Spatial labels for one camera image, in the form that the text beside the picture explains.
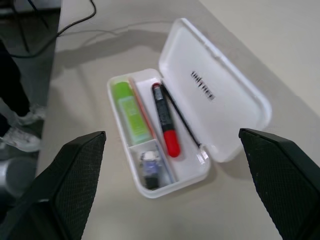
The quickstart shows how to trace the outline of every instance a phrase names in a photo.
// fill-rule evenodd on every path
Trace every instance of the green tube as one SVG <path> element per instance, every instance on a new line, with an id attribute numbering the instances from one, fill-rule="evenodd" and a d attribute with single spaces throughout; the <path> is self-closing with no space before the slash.
<path id="1" fill-rule="evenodd" d="M 132 145 L 151 140 L 151 133 L 136 103 L 129 83 L 121 81 L 113 85 L 112 95 L 124 119 Z"/>

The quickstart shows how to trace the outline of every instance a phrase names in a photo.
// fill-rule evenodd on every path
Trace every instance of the white sneaker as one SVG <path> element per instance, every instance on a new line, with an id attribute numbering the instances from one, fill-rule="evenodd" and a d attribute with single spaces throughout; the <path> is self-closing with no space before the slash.
<path id="1" fill-rule="evenodd" d="M 10 127 L 3 137 L 0 137 L 2 141 L 17 149 L 31 153 L 40 150 L 41 140 L 28 132 L 22 131 L 17 127 Z"/>
<path id="2" fill-rule="evenodd" d="M 39 120 L 46 118 L 46 109 L 43 106 L 34 105 L 30 107 L 30 111 L 25 116 L 15 114 L 17 122 L 20 126 L 30 125 Z"/>

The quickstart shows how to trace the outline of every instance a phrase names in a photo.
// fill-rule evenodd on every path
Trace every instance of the white table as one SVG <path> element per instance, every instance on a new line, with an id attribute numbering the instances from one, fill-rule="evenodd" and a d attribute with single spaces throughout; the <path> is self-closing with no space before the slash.
<path id="1" fill-rule="evenodd" d="M 38 173 L 63 144 L 106 131 L 96 196 L 83 240 L 280 240 L 258 197 L 245 154 L 214 164 L 209 177 L 158 199 L 146 199 L 132 175 L 106 92 L 111 77 L 157 68 L 174 19 L 188 18 L 266 95 L 267 132 L 295 141 L 320 164 L 320 120 L 208 10 L 193 0 L 96 0 L 98 14 L 56 45 Z M 91 12 L 87 0 L 65 0 L 61 28 Z"/>

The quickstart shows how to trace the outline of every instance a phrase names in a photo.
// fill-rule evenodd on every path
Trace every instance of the white case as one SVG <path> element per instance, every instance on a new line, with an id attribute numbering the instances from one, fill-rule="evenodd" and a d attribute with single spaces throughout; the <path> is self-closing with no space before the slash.
<path id="1" fill-rule="evenodd" d="M 159 59 L 159 70 L 162 76 L 155 69 L 124 76 L 135 81 L 160 142 L 160 151 L 166 146 L 151 91 L 152 84 L 160 81 L 165 84 L 202 148 L 198 149 L 170 106 L 181 154 L 176 158 L 166 155 L 165 160 L 175 182 L 156 190 L 144 187 L 138 153 L 147 151 L 158 140 L 129 146 L 111 93 L 111 85 L 121 76 L 107 82 L 112 110 L 135 185 L 147 198 L 158 198 L 205 179 L 211 160 L 228 162 L 239 153 L 240 128 L 263 130 L 272 116 L 271 105 L 265 96 L 185 18 L 174 22 Z"/>

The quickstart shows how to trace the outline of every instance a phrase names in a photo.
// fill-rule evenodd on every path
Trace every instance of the silver object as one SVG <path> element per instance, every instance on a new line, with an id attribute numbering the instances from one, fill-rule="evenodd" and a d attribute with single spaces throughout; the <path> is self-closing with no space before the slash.
<path id="1" fill-rule="evenodd" d="M 36 176 L 37 160 L 29 156 L 0 160 L 0 204 L 12 205 Z"/>

